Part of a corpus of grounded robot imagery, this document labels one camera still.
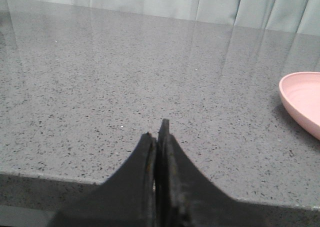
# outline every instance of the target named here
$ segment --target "white curtain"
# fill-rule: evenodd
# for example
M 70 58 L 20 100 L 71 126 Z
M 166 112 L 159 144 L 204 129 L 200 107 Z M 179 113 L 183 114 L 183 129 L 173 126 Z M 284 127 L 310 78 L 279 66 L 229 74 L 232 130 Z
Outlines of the white curtain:
M 320 0 L 38 0 L 320 36 Z

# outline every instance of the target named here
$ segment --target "granite countertop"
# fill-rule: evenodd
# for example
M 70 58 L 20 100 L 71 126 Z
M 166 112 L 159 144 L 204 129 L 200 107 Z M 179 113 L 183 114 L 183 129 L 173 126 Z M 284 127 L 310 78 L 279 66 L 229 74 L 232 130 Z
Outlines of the granite countertop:
M 320 207 L 320 142 L 278 83 L 320 71 L 320 37 L 8 0 L 0 26 L 0 173 L 104 182 L 163 118 L 233 198 Z

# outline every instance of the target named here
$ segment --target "pink bowl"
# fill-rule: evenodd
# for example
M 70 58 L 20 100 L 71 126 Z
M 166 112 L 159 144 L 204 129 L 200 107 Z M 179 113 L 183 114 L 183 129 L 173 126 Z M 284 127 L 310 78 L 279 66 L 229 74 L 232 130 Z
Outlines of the pink bowl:
M 288 74 L 280 80 L 279 89 L 292 118 L 320 140 L 320 72 Z

